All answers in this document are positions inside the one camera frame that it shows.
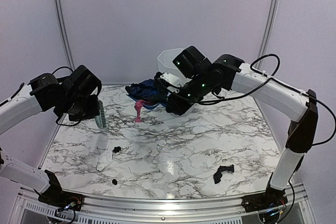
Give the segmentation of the green hand brush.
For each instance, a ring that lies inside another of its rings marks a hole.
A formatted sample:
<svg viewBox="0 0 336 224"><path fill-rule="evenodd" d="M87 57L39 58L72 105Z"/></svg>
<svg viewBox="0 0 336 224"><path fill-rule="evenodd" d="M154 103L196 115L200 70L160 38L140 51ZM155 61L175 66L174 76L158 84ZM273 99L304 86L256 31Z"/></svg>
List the green hand brush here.
<svg viewBox="0 0 336 224"><path fill-rule="evenodd" d="M95 116L95 122L99 129L104 129L107 127L106 115L103 107L103 102L98 100L99 114Z"/></svg>

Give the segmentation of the blue plastic dustpan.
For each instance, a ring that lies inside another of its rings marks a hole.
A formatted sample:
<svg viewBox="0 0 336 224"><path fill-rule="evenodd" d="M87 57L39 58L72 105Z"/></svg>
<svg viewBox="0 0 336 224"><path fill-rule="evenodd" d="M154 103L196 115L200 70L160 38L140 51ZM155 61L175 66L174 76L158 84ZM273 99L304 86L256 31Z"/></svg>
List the blue plastic dustpan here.
<svg viewBox="0 0 336 224"><path fill-rule="evenodd" d="M127 88L128 97L135 102L137 100L144 100L146 109L154 109L160 104L166 104L166 94L157 89L152 88Z"/></svg>

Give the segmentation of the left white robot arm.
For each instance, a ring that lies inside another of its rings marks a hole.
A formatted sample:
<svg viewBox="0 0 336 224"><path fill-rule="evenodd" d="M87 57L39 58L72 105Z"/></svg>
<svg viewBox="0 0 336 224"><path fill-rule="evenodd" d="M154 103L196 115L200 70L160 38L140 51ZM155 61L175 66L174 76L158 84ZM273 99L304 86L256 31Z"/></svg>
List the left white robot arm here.
<svg viewBox="0 0 336 224"><path fill-rule="evenodd" d="M1 148L33 167L46 155L43 167L55 172L67 189L89 192L106 136L93 120L58 127L56 118L48 111L19 123L1 136Z"/></svg>

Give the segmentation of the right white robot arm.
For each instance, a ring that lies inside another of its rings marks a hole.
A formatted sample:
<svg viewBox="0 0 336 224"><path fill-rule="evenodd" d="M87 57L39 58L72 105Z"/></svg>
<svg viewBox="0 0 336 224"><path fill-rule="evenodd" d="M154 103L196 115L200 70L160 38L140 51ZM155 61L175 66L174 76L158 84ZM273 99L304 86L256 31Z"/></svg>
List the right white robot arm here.
<svg viewBox="0 0 336 224"><path fill-rule="evenodd" d="M260 195L263 206L273 206L313 146L318 122L316 94L289 86L277 80L273 73L261 72L229 54L210 62L202 54L193 55L185 50L173 63L188 82L169 72L159 76L168 91L166 110L169 113L183 115L195 104L214 105L251 96L290 119L280 160L267 190Z"/></svg>

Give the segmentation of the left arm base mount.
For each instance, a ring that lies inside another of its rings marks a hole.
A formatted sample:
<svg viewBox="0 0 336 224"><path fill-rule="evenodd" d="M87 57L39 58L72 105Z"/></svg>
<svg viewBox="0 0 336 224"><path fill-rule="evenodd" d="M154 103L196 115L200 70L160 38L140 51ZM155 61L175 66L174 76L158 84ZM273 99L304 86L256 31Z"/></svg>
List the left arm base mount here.
<svg viewBox="0 0 336 224"><path fill-rule="evenodd" d="M66 207L67 205L74 203L72 207L75 211L80 211L82 208L84 196L78 193L72 193L63 190L58 178L53 172L44 170L47 175L47 189L43 192L37 192L38 200L40 202L56 206L56 207Z"/></svg>

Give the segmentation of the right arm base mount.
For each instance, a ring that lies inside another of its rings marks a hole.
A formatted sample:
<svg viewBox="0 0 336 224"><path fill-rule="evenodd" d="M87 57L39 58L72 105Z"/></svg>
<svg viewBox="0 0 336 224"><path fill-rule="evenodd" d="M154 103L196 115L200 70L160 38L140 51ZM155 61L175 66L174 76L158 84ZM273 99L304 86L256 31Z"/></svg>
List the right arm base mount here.
<svg viewBox="0 0 336 224"><path fill-rule="evenodd" d="M288 203L285 189L277 190L271 187L270 181L266 186L266 190L261 193L254 193L242 197L241 205L246 212L260 211L273 207L284 206Z"/></svg>

